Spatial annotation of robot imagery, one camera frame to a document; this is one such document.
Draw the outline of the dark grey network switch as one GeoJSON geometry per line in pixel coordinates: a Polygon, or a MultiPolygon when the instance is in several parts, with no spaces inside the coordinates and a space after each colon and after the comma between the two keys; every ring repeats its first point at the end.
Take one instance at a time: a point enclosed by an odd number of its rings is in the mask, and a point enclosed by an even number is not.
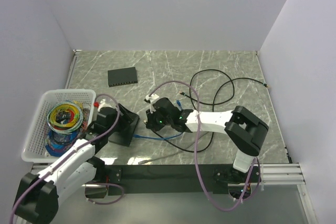
{"type": "Polygon", "coordinates": [[[120,146],[129,147],[133,135],[137,128],[137,123],[119,124],[116,130],[108,137],[108,141],[120,146]]]}

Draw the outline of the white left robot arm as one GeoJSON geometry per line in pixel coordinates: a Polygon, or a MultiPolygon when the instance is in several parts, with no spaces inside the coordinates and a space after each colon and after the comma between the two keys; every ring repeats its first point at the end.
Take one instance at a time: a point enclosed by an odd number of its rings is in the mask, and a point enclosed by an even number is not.
{"type": "Polygon", "coordinates": [[[113,186],[123,194],[122,186],[110,183],[105,162],[96,154],[113,133],[129,145],[138,122],[139,116],[121,104],[102,107],[68,151],[37,174],[27,173],[21,179],[10,223],[51,223],[59,206],[86,183],[113,186]]]}

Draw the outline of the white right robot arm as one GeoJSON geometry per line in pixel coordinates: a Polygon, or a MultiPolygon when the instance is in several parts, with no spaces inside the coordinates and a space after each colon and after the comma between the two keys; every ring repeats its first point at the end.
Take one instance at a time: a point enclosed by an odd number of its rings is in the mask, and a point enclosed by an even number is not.
{"type": "Polygon", "coordinates": [[[213,132],[227,134],[238,151],[231,168],[234,180],[242,182],[261,151],[269,126],[244,106],[225,112],[197,112],[179,109],[168,98],[156,94],[144,99],[150,105],[146,111],[146,128],[157,132],[165,126],[182,133],[213,132]]]}

